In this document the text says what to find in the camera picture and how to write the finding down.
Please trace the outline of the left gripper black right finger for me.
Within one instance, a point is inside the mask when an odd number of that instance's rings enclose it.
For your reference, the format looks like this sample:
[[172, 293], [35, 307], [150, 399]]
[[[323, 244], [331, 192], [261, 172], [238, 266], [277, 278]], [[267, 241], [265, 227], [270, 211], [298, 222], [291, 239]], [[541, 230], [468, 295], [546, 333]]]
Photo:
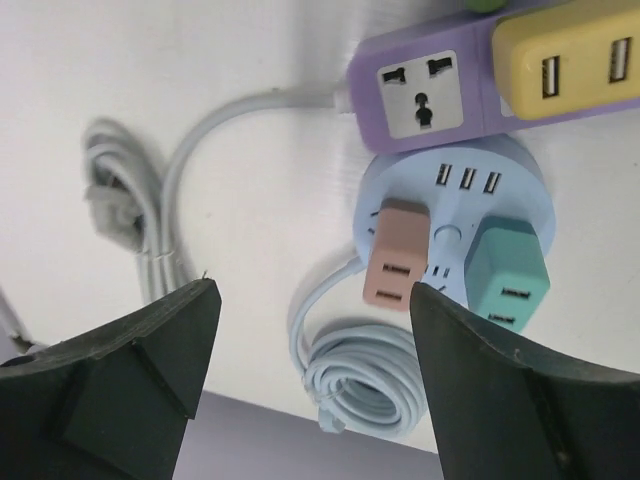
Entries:
[[445, 478], [638, 478], [638, 374], [549, 349], [424, 283], [410, 317]]

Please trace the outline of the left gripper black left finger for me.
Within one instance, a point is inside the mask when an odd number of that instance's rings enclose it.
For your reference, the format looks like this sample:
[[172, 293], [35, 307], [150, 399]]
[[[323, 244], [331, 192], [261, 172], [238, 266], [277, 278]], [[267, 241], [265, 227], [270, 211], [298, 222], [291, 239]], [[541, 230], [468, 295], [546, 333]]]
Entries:
[[209, 278], [1, 366], [5, 479], [169, 479], [222, 300]]

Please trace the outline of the teal plug adapter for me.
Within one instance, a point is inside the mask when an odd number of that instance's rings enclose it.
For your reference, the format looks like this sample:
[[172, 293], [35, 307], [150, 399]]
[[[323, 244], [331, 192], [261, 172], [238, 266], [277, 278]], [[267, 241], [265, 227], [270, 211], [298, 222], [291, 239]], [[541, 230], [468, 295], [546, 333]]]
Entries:
[[484, 218], [465, 259], [464, 280], [470, 311], [521, 332], [550, 288], [531, 224], [499, 216]]

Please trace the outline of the pink plug adapter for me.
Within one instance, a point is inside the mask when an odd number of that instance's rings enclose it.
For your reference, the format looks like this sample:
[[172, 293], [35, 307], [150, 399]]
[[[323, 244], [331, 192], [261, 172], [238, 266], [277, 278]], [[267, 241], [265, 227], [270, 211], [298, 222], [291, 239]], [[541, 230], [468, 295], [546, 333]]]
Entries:
[[426, 205], [396, 198], [382, 202], [367, 263], [365, 303], [398, 312], [409, 309], [413, 285], [428, 267], [430, 229]]

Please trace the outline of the yellow plug adapter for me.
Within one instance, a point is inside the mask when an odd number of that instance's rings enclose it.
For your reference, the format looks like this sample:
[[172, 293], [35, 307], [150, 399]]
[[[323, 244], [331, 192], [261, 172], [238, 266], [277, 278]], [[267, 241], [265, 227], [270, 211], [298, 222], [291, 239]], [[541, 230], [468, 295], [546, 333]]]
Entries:
[[523, 120], [639, 98], [637, 1], [567, 1], [505, 17], [491, 46], [497, 90]]

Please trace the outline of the round blue power strip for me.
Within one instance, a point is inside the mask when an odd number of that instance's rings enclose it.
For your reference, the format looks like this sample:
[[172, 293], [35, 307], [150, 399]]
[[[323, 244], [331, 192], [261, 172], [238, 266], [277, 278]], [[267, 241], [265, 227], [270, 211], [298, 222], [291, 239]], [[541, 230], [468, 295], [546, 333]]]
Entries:
[[389, 198], [428, 208], [428, 268], [422, 280], [461, 305], [467, 303], [464, 262], [485, 217], [529, 223], [542, 252], [550, 250], [556, 232], [552, 196], [538, 164], [507, 135], [376, 156], [362, 177], [353, 219], [362, 262], [371, 256], [379, 211]]

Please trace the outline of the purple power strip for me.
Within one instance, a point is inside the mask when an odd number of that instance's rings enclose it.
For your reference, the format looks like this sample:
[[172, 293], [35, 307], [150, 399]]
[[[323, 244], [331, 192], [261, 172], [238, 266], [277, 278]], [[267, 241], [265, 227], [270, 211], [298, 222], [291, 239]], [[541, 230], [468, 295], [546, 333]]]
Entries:
[[363, 41], [347, 69], [365, 145], [400, 153], [635, 108], [639, 98], [540, 120], [517, 117], [494, 78], [491, 39], [505, 17], [567, 1], [463, 11]]

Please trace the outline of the green power strip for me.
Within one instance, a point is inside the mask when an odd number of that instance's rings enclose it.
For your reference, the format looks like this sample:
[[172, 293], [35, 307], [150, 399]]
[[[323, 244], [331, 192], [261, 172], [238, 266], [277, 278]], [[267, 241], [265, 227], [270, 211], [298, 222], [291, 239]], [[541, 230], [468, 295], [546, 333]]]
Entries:
[[508, 0], [465, 0], [467, 10], [476, 14], [490, 14], [504, 8]]

